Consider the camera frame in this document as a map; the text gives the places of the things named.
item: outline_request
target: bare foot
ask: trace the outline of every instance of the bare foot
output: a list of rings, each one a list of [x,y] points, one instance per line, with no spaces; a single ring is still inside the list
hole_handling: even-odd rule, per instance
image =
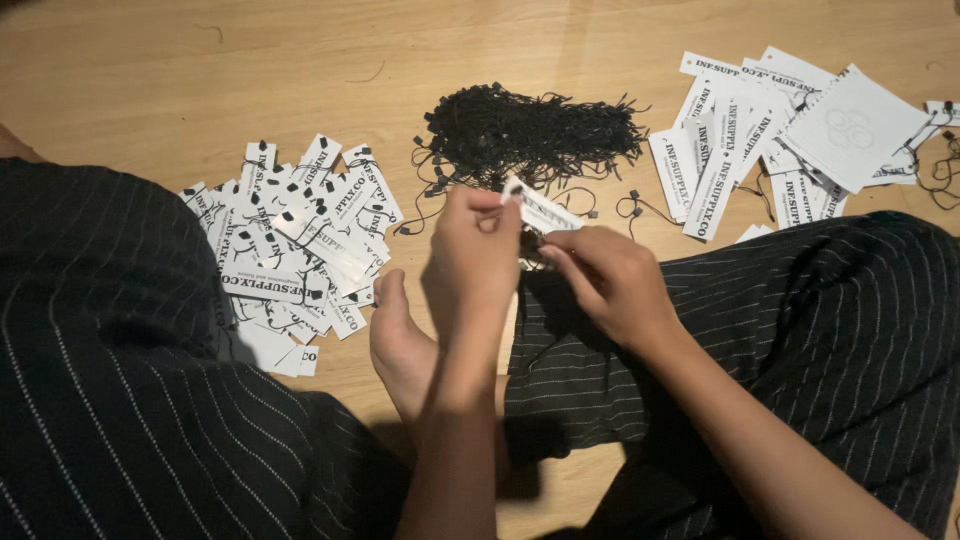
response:
[[[440,347],[410,317],[403,277],[403,270],[395,269],[373,283],[378,308],[371,318],[370,356],[400,419],[416,441]]]

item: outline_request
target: hand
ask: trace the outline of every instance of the hand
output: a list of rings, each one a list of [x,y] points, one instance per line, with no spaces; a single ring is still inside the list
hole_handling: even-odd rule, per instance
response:
[[[519,206],[501,205],[499,193],[458,185],[447,197],[420,278],[442,344],[459,316],[487,308],[505,316],[519,279],[521,225]]]
[[[652,359],[689,335],[649,249],[606,227],[550,233],[545,240],[540,254],[557,265],[577,303],[613,341]]]

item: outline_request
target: wooden floor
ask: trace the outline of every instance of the wooden floor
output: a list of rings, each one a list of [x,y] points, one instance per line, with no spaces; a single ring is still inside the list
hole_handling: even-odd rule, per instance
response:
[[[28,0],[0,8],[0,122],[49,160],[106,165],[175,190],[236,177],[248,141],[278,143],[281,163],[298,160],[317,132],[348,148],[367,142],[412,215],[421,184],[411,139],[427,136],[423,113],[462,86],[499,81],[582,101],[630,92],[653,106],[636,122],[657,131],[671,126],[692,81],[678,72],[684,50],[739,64],[774,45],[831,72],[855,62],[918,107],[960,101],[954,9],[954,0]],[[941,138],[923,147],[925,176],[945,154]],[[622,183],[590,187],[595,223],[626,231],[616,199],[637,189],[664,202],[648,157],[622,170]],[[918,187],[865,189],[846,214],[875,209],[960,235],[960,209],[937,209]],[[757,197],[735,192],[704,245],[650,213],[634,230],[661,259],[728,245],[765,219]],[[388,269],[417,276],[428,237],[390,238]],[[414,317],[430,328],[416,280],[408,290]],[[283,381],[328,391],[367,423],[395,422],[367,338],[321,341],[317,376]],[[581,525],[621,461],[608,445],[545,462],[536,498],[499,507],[500,537]]]

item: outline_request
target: person's left hand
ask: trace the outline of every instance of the person's left hand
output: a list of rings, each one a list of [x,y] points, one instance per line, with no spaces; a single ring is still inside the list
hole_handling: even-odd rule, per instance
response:
[[[501,205],[499,193],[458,185],[447,197],[420,278],[442,344],[457,318],[506,313],[519,280],[521,226],[519,206]]]

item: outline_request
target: dark fabric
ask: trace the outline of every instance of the dark fabric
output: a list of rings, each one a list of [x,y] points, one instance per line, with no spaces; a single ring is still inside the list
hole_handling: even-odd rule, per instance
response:
[[[0,192],[0,538],[391,535],[406,469],[332,397],[210,350],[213,257],[176,195],[16,159]],[[957,472],[952,240],[885,212],[663,270],[728,372],[940,535]],[[528,274],[521,291],[515,460],[612,441],[634,456],[579,534],[756,534],[681,412],[564,282]]]
[[[162,187],[0,160],[0,538],[385,538],[408,472],[329,395],[210,350]]]
[[[941,537],[957,478],[956,240],[897,212],[772,233],[661,265],[686,328],[881,502]],[[620,441],[632,458],[584,534],[759,534],[689,422],[589,322],[563,279],[520,288],[508,440],[517,462]]]

